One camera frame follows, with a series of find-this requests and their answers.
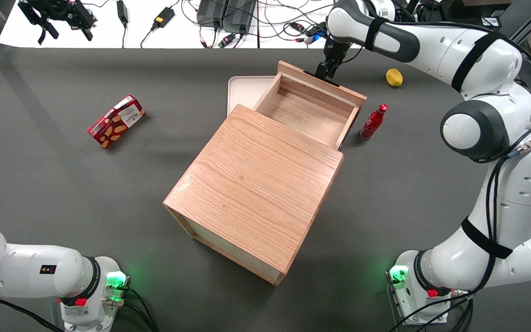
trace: red bottle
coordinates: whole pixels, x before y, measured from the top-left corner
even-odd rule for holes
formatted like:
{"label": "red bottle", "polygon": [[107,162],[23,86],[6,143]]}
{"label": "red bottle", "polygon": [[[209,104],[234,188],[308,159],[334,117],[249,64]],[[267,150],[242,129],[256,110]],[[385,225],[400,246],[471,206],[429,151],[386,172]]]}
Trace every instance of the red bottle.
{"label": "red bottle", "polygon": [[372,137],[374,132],[382,124],[382,120],[384,120],[384,113],[386,113],[387,110],[387,104],[380,104],[378,109],[370,115],[362,130],[360,130],[360,136],[362,138],[370,139]]}

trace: white tray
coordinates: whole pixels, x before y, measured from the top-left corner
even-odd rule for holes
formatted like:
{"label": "white tray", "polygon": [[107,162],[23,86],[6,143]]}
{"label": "white tray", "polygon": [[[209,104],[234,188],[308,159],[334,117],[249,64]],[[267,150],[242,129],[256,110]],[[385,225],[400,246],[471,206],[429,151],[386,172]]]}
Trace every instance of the white tray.
{"label": "white tray", "polygon": [[253,109],[275,76],[233,76],[229,80],[227,116],[236,105]]}

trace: white table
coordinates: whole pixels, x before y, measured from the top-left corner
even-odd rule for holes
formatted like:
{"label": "white table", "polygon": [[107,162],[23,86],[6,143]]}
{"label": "white table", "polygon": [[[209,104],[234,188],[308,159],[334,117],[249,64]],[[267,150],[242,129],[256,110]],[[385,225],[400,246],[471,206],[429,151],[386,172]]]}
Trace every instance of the white table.
{"label": "white table", "polygon": [[[173,6],[176,0],[124,0],[124,4],[129,11],[128,29],[126,32],[126,48],[139,48],[141,40],[149,32],[153,19],[166,6]],[[105,0],[84,0],[84,4],[92,3],[102,5]],[[200,28],[195,25],[196,12],[192,6],[198,8],[200,0],[180,0],[173,10],[175,17],[161,29],[156,30],[143,44],[144,48],[202,48],[200,44]],[[260,25],[260,47],[261,48],[306,48],[303,42],[286,41],[280,38],[267,38],[274,36],[282,31],[283,25],[278,24],[272,27],[268,25],[267,20],[271,23],[283,23],[286,21],[296,21],[303,19],[308,21],[301,13],[295,9],[280,6],[280,3],[287,6],[301,8],[301,11],[307,13],[315,9],[327,6],[325,8],[307,13],[308,18],[314,22],[320,23],[325,20],[326,15],[331,9],[333,0],[259,0],[255,7],[254,15],[259,17]],[[72,31],[68,24],[62,21],[51,21],[59,31],[59,39],[55,40],[47,34],[42,46],[38,45],[38,37],[42,29],[38,25],[31,25],[21,12],[18,6],[13,6],[9,14],[8,21],[0,35],[0,43],[16,47],[35,47],[35,48],[120,48],[122,46],[122,35],[124,27],[120,23],[117,11],[116,1],[109,0],[101,8],[86,5],[91,9],[98,21],[96,26],[91,29],[93,40],[87,41],[81,31]],[[190,22],[183,12],[194,21]],[[257,48],[257,24],[254,17],[249,35],[243,36],[243,40],[237,48]],[[308,26],[307,22],[301,21],[301,24]],[[298,34],[296,30],[287,28],[291,34]],[[214,31],[211,27],[202,28],[202,35],[205,41],[210,44],[213,39]],[[215,44],[217,44],[228,32],[219,30]],[[282,33],[281,36],[286,39],[295,39],[296,36],[290,36]],[[325,42],[318,40],[310,47],[322,48]]]}

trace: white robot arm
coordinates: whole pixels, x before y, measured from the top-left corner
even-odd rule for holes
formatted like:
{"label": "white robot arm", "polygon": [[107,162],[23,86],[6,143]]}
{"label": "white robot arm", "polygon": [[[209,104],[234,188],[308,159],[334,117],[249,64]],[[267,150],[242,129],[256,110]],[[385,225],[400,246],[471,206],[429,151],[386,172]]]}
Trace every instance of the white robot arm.
{"label": "white robot arm", "polygon": [[[442,119],[441,136],[455,152],[489,163],[476,205],[452,236],[434,248],[404,252],[390,270],[405,324],[425,324],[439,315],[436,323],[445,323],[447,314],[442,313],[450,306],[445,300],[452,289],[472,292],[531,280],[531,151],[497,165],[508,151],[531,145],[531,91],[514,82],[522,54],[504,38],[480,28],[393,23],[389,19],[394,16],[383,14],[386,6],[393,5],[384,0],[338,0],[318,27],[318,33],[327,34],[326,59],[315,76],[333,77],[351,44],[358,44],[461,93],[464,101]],[[495,167],[500,167],[500,185],[494,221],[485,202]],[[493,191],[489,196],[493,200]],[[490,241],[487,215],[490,227],[497,227],[499,246]],[[499,253],[490,273],[496,249],[504,254]],[[490,277],[481,285],[485,273]],[[434,302],[439,303],[426,307]]]}
{"label": "white robot arm", "polygon": [[70,248],[6,243],[0,233],[0,298],[57,297],[65,328],[109,331],[127,277],[108,257],[85,257]]}

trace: lemon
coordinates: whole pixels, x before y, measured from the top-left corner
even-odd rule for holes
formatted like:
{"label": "lemon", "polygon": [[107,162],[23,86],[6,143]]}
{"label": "lemon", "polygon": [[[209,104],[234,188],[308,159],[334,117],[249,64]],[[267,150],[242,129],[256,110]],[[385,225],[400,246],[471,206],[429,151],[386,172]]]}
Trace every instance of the lemon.
{"label": "lemon", "polygon": [[386,72],[386,81],[391,86],[398,88],[403,84],[403,75],[398,69],[391,68]]}

